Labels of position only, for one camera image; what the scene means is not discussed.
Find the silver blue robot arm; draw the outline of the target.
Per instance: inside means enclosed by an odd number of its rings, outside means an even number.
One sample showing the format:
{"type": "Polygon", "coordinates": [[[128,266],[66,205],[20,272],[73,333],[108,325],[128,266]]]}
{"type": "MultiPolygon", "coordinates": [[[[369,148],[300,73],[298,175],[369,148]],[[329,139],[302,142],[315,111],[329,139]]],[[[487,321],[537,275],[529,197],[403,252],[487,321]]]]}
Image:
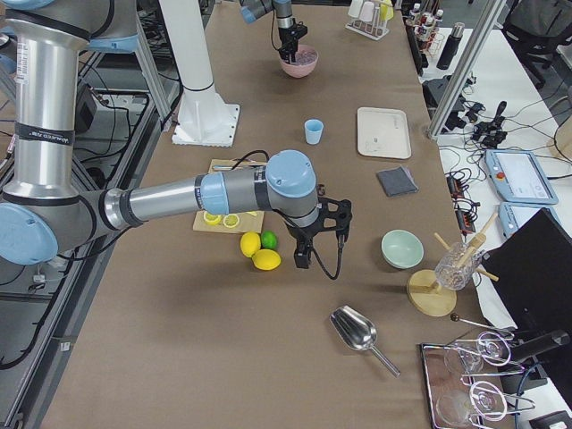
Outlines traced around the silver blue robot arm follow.
{"type": "Polygon", "coordinates": [[[281,41],[277,51],[284,62],[296,62],[299,41],[307,34],[307,26],[294,18],[290,0],[240,1],[240,12],[246,23],[253,23],[268,13],[273,13],[281,41]]]}
{"type": "Polygon", "coordinates": [[[81,192],[72,186],[80,52],[133,53],[141,47],[132,1],[8,1],[17,37],[15,161],[3,186],[1,255],[34,265],[115,231],[205,210],[280,214],[296,239],[295,263],[308,266],[313,238],[349,236],[347,200],[320,197],[308,157],[284,150],[265,165],[199,175],[144,189],[81,192]]]}

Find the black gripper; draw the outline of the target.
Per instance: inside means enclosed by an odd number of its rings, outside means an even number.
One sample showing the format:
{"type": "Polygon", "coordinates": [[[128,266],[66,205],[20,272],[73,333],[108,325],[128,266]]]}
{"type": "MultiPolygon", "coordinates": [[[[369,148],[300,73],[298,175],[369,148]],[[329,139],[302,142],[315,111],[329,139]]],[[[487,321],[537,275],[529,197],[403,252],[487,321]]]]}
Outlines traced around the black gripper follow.
{"type": "Polygon", "coordinates": [[[281,46],[278,50],[282,53],[282,60],[292,64],[296,62],[296,53],[299,49],[299,40],[307,34],[307,26],[303,22],[294,22],[288,28],[278,28],[281,46]]]}
{"type": "Polygon", "coordinates": [[[352,204],[348,199],[334,200],[318,198],[317,217],[308,226],[299,226],[294,219],[286,217],[285,223],[290,235],[297,240],[294,250],[294,263],[299,269],[308,269],[311,261],[313,238],[322,232],[334,232],[336,239],[345,244],[349,238],[349,225],[352,219],[352,204]]]}

